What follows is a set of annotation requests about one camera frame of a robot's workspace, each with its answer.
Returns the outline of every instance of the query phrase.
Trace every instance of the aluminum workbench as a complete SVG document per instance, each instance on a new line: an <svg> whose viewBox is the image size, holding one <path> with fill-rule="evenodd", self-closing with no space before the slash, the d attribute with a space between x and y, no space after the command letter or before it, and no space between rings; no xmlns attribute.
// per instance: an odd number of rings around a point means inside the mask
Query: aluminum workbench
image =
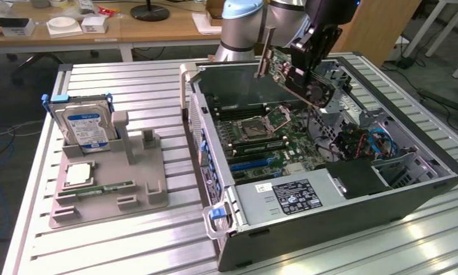
<svg viewBox="0 0 458 275"><path fill-rule="evenodd" d="M364 58L341 54L458 160L458 136ZM169 206L66 229L48 226L61 159L61 133L48 115L4 274L218 274L180 116L180 64L204 60L74 65L53 94L110 92L128 110L130 135L162 137ZM374 99L356 82L366 107ZM458 186L401 221L224 274L458 274Z"/></svg>

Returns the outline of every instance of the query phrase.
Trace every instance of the white box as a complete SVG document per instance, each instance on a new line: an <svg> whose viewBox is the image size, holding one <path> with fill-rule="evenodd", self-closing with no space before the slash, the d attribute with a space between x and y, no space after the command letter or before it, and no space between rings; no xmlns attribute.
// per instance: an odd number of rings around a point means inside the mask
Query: white box
<svg viewBox="0 0 458 275"><path fill-rule="evenodd" d="M61 26L61 27L58 27L57 25L54 26L54 24L62 23L61 21L57 21L57 20L68 20L66 22L62 21L68 25ZM53 18L52 20L49 20L46 25L48 25L48 31L49 31L50 38L60 38L60 37L82 35L82 30L81 30L80 24L72 18L62 18L62 17Z"/></svg>
<svg viewBox="0 0 458 275"><path fill-rule="evenodd" d="M82 20L81 28L84 33L106 33L108 23L105 17L86 17Z"/></svg>
<svg viewBox="0 0 458 275"><path fill-rule="evenodd" d="M32 36L36 24L30 18L0 18L0 28L6 37Z"/></svg>
<svg viewBox="0 0 458 275"><path fill-rule="evenodd" d="M402 36L400 36L397 38L397 42L396 42L394 48L392 49L392 51L389 53L389 57L388 57L386 61L400 60L401 52L402 53L405 52L405 49L407 48L409 43L410 43L409 40L405 39Z"/></svg>

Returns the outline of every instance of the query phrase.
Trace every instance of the open computer tower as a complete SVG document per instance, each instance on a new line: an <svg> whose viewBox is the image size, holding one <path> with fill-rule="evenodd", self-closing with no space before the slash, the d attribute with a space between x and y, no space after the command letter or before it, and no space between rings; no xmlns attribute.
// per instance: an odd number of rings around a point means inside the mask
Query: open computer tower
<svg viewBox="0 0 458 275"><path fill-rule="evenodd" d="M304 104L278 76L256 79L257 67L196 64L186 89L184 127L222 272L400 220L458 184L457 161L344 58L317 69L336 87L325 108Z"/></svg>

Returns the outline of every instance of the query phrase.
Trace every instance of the gray plastic holder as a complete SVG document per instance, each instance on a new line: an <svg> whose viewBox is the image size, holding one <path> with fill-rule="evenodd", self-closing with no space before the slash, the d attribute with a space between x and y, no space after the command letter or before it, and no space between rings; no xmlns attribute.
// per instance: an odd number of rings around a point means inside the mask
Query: gray plastic holder
<svg viewBox="0 0 458 275"><path fill-rule="evenodd" d="M62 147L50 228L168 205L160 136L144 129L141 136L129 137L128 122L126 111L112 114L120 138L109 141L109 151L84 154L77 145ZM66 168L81 163L92 163L90 180L65 188Z"/></svg>

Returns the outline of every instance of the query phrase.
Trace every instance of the red cable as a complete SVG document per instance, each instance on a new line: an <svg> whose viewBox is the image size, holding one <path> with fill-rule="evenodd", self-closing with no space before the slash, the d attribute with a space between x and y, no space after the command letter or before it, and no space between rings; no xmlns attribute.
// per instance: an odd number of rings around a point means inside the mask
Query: red cable
<svg viewBox="0 0 458 275"><path fill-rule="evenodd" d="M357 155L354 156L354 158L357 158L358 155L360 155L361 143L362 143L362 141L364 141L364 137L365 137L365 136L366 136L366 134L364 133L364 134L361 135L361 138L360 138L358 150L357 150Z"/></svg>

